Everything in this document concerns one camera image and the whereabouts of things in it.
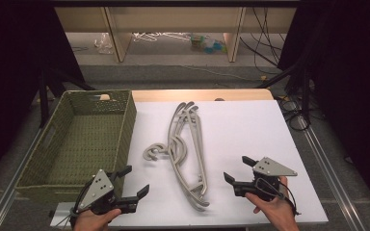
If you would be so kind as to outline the aluminium floor rail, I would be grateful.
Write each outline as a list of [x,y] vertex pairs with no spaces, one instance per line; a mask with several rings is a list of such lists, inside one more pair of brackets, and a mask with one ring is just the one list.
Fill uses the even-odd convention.
[[41,128],[32,132],[21,132],[0,162],[0,226],[15,201],[17,192],[14,186],[41,133]]
[[334,195],[335,201],[340,207],[340,210],[350,226],[350,229],[352,231],[366,231],[365,225],[360,219],[356,206],[351,201],[349,195],[339,180],[323,146],[319,142],[314,130],[311,128],[310,122],[302,115],[299,116],[298,121],[301,129],[304,131],[304,135],[310,145],[315,159],[325,175],[331,192]]

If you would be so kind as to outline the light wooden shelf unit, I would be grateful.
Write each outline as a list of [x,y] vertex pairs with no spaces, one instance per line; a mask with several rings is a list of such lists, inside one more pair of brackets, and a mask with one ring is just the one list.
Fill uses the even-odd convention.
[[221,33],[228,60],[235,62],[240,35],[259,33],[267,24],[272,34],[286,34],[296,10],[270,7],[57,7],[63,29],[72,33],[107,33],[115,57],[124,61],[134,32]]

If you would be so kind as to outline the green woven basket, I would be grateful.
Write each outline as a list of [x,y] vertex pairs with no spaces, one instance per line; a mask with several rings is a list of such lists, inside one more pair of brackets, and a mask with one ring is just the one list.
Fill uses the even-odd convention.
[[75,200],[100,169],[127,165],[136,114],[130,90],[65,92],[15,189],[39,203]]

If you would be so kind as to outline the person's right hand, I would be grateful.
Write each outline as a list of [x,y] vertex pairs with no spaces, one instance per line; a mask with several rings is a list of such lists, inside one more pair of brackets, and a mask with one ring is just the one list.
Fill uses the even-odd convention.
[[253,212],[262,212],[278,231],[300,231],[292,206],[286,200],[275,197],[272,201],[264,201],[249,192],[245,198],[255,206]]

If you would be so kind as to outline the person's left hand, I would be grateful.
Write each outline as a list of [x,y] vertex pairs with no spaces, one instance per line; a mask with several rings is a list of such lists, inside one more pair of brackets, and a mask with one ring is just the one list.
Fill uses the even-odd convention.
[[108,224],[121,214],[120,209],[114,209],[104,215],[96,215],[91,210],[80,214],[75,221],[73,231],[108,231]]

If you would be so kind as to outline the dark curtain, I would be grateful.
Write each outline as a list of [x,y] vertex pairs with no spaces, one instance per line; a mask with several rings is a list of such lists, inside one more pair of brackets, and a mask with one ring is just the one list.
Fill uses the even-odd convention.
[[0,0],[0,160],[40,84],[62,93],[62,72],[84,79],[63,26],[47,0]]
[[370,190],[370,0],[300,0],[280,69],[298,60],[324,13],[315,44],[315,91],[323,113]]

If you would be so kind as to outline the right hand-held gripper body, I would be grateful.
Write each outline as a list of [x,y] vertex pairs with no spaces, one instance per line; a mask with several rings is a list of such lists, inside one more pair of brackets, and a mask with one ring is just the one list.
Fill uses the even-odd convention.
[[253,180],[250,182],[236,181],[236,186],[233,186],[236,196],[244,197],[246,193],[257,195],[264,201],[271,201],[275,197],[283,197],[283,193],[279,190],[280,176],[297,176],[298,173],[286,167],[279,162],[264,157],[254,167],[251,167]]

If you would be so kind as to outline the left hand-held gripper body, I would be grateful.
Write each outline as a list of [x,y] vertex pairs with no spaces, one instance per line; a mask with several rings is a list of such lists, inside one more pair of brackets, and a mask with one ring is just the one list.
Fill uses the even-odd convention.
[[134,196],[118,197],[112,173],[103,169],[97,172],[76,201],[77,214],[91,210],[96,215],[104,215],[114,209],[120,209],[123,214],[136,212],[139,200],[134,200]]

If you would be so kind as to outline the clear plastic bag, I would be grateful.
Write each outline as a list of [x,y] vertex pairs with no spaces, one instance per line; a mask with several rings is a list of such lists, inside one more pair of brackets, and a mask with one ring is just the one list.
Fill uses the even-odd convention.
[[99,54],[113,54],[113,44],[110,41],[110,36],[108,33],[102,33],[100,38],[94,41],[94,47]]

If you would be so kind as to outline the white table cover sheet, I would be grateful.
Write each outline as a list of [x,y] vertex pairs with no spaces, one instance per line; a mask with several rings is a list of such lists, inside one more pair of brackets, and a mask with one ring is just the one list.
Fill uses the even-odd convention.
[[205,200],[200,212],[186,199],[168,156],[147,161],[144,151],[156,142],[167,140],[174,102],[139,102],[128,163],[133,167],[125,177],[123,193],[135,194],[143,186],[149,193],[134,214],[111,222],[116,229],[231,228],[266,223],[252,204],[234,194],[224,180],[229,174],[238,181],[250,181],[252,170],[242,161],[269,157],[295,171],[288,187],[298,207],[297,220],[304,224],[326,223],[328,218],[313,188],[302,158],[293,142],[278,103],[273,100],[199,101],[203,156],[207,175]]

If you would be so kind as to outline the pile of colourful toys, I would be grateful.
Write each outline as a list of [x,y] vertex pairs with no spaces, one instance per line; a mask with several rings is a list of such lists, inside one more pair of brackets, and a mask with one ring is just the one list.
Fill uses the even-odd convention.
[[190,42],[191,47],[194,50],[203,51],[206,54],[213,54],[215,52],[227,52],[227,49],[223,42],[214,38],[210,38],[208,36],[191,34]]

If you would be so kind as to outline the black metal stand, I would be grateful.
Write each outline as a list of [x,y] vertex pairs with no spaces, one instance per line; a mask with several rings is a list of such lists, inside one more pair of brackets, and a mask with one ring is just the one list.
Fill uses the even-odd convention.
[[298,90],[302,91],[302,106],[300,108],[300,116],[305,121],[305,128],[308,128],[311,124],[309,118],[309,81],[310,81],[310,71],[305,64],[293,64],[287,69],[281,71],[273,78],[268,81],[263,82],[258,86],[259,89],[266,89],[271,85],[279,82],[285,77],[289,78],[289,81],[285,87],[287,94],[297,92]]
[[49,119],[47,88],[50,88],[55,95],[62,95],[66,91],[63,81],[70,82],[82,90],[94,90],[85,83],[83,78],[74,78],[57,68],[44,68],[39,76],[40,128],[43,128]]

